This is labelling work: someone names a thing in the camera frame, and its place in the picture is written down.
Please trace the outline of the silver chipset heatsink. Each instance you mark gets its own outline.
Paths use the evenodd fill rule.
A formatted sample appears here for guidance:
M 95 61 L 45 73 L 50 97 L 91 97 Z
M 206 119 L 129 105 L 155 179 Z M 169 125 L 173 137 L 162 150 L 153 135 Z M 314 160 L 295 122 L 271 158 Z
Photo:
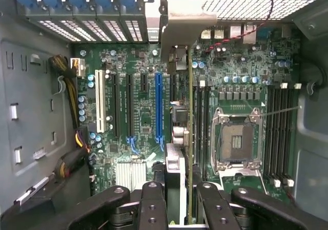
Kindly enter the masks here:
M 147 180 L 147 164 L 145 162 L 121 162 L 115 166 L 116 185 L 133 191 L 135 187 Z

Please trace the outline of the CPU socket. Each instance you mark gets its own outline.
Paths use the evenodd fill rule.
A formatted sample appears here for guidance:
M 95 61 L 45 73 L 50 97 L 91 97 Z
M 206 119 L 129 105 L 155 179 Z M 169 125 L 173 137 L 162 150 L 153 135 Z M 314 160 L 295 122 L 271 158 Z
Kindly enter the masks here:
M 243 113 L 218 107 L 211 121 L 210 162 L 219 177 L 259 176 L 262 165 L 263 119 L 259 107 Z

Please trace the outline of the green motherboard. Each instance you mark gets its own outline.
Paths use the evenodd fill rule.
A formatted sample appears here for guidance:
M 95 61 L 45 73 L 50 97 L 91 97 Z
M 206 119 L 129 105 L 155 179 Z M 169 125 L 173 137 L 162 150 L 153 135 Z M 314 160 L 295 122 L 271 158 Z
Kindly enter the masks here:
M 204 87 L 210 87 L 209 98 L 209 143 L 207 181 L 216 182 L 229 192 L 241 185 L 251 186 L 281 201 L 291 201 L 292 188 L 285 185 L 274 188 L 272 168 L 272 135 L 270 180 L 263 175 L 265 155 L 266 116 L 263 119 L 262 165 L 259 176 L 235 174 L 219 177 L 213 173 L 210 156 L 211 121 L 215 110 L 243 113 L 259 107 L 267 112 L 268 87 L 279 89 L 279 103 L 282 107 L 282 89 L 301 88 L 299 82 L 299 52 L 301 34 L 296 28 L 284 25 L 276 28 L 262 28 L 240 40 L 232 40 L 208 51 L 216 38 L 223 37 L 223 30 L 204 31 L 192 49 L 193 84 L 202 90 L 202 137 Z M 96 194 L 116 184 L 115 166 L 121 162 L 145 162 L 147 180 L 153 178 L 152 165 L 165 161 L 165 149 L 172 141 L 172 128 L 176 121 L 187 116 L 182 105 L 186 98 L 186 78 L 177 76 L 177 99 L 170 101 L 170 74 L 168 65 L 159 58 L 159 44 L 94 44 L 75 47 L 74 58 L 83 58 L 86 75 L 77 80 L 77 116 L 80 131 L 91 149 L 89 156 L 91 193 Z M 96 128 L 95 70 L 105 71 L 106 131 L 98 133 Z M 162 73 L 163 119 L 162 143 L 155 140 L 155 73 Z M 140 91 L 140 75 L 148 76 L 148 92 Z M 112 97 L 112 75 L 119 77 L 120 137 L 114 135 L 114 111 Z M 133 75 L 134 135 L 127 137 L 126 75 Z M 279 170 L 281 113 L 277 128 L 277 171 Z M 284 172 L 288 149 L 288 117 L 286 112 Z

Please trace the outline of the blue expansion slot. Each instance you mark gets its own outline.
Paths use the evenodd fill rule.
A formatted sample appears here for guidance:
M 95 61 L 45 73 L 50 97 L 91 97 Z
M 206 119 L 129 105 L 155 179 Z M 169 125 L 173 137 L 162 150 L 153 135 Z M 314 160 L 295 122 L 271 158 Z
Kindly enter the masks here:
M 162 143 L 162 119 L 163 119 L 163 86 L 162 73 L 155 73 L 155 140 L 158 144 Z

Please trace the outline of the long black expansion slot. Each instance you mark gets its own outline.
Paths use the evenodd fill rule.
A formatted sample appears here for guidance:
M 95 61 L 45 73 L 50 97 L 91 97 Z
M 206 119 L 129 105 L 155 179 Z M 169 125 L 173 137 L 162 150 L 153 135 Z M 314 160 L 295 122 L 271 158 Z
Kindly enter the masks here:
M 127 111 L 127 137 L 134 135 L 134 104 L 133 104 L 133 75 L 126 75 L 126 111 Z
M 113 97 L 113 119 L 114 135 L 120 137 L 120 97 L 119 97 L 119 77 L 117 74 L 112 75 L 112 97 Z
M 177 76 L 176 74 L 170 75 L 170 101 L 177 99 Z

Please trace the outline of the open grey PC case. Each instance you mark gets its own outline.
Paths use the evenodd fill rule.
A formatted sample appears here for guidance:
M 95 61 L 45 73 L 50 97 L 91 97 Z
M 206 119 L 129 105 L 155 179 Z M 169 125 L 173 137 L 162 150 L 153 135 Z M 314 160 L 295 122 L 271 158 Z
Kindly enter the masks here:
M 37 7 L 29 9 L 17 0 L 0 0 L 0 217 L 53 177 L 68 178 L 82 168 L 89 175 L 90 196 L 104 191 L 91 193 L 91 149 L 80 131 L 79 77 L 70 66 L 76 46 L 159 44 L 159 58 L 166 64 L 160 53 L 167 0 L 135 0 L 135 9 L 126 9 L 120 0 L 111 0 L 109 9 L 94 0 L 81 9 L 69 0 L 61 0 L 57 9 L 36 1 Z M 295 185 L 293 199 L 282 202 L 328 222 L 328 0 L 209 0 L 203 8 L 215 12 L 217 22 L 198 39 L 204 31 L 223 30 L 209 52 L 262 28 L 299 30 L 302 109 L 297 113 Z M 164 165 L 168 217 L 167 186 L 178 199 L 179 178 L 168 174 L 166 153 Z M 197 218 L 197 196 L 192 195 L 192 221 L 178 226 L 178 216 L 168 217 L 169 230 L 209 230 Z

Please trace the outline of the black plastic shroud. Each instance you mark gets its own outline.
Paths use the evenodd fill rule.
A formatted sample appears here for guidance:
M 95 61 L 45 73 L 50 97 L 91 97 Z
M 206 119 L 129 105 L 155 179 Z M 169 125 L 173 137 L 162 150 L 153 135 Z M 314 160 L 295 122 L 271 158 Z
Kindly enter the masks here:
M 0 230 L 91 230 L 109 218 L 110 211 L 129 199 L 129 191 L 113 186 L 90 196 L 86 168 L 70 177 L 53 177 L 26 202 L 19 201 L 0 217 Z

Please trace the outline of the thin metal locking lever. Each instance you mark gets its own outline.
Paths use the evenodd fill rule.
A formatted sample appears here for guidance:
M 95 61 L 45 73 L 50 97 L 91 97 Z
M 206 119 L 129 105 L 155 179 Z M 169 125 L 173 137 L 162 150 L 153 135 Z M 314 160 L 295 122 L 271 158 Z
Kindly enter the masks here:
M 278 111 L 272 111 L 272 112 L 267 112 L 267 113 L 254 113 L 250 115 L 251 117 L 264 117 L 264 116 L 269 116 L 269 115 L 274 115 L 274 114 L 280 114 L 280 113 L 284 113 L 284 112 L 288 112 L 288 111 L 293 111 L 293 110 L 299 110 L 302 109 L 302 106 L 296 106 L 296 107 L 291 107 L 291 108 L 287 108 L 287 109 L 283 109 L 283 110 L 278 110 Z

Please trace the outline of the white expansion slot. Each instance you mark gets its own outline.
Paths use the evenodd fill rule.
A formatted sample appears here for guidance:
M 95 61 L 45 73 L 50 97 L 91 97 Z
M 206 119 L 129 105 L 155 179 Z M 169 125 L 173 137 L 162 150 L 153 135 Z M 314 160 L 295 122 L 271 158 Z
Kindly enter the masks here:
M 105 71 L 95 70 L 96 128 L 98 133 L 106 131 Z

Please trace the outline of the short black expansion slot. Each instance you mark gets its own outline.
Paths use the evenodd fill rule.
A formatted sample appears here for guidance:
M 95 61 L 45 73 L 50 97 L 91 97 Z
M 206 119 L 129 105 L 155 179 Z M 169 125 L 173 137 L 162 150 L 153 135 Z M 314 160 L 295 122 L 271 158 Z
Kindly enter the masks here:
M 148 92 L 148 76 L 145 73 L 140 75 L 140 91 L 142 93 Z

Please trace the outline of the white power connector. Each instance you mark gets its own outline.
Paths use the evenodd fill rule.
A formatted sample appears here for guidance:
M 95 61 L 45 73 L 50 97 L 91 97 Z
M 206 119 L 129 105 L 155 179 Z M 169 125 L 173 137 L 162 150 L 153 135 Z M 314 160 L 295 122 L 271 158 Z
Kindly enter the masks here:
M 83 58 L 70 58 L 71 69 L 75 69 L 76 76 L 84 78 L 86 75 L 86 63 Z

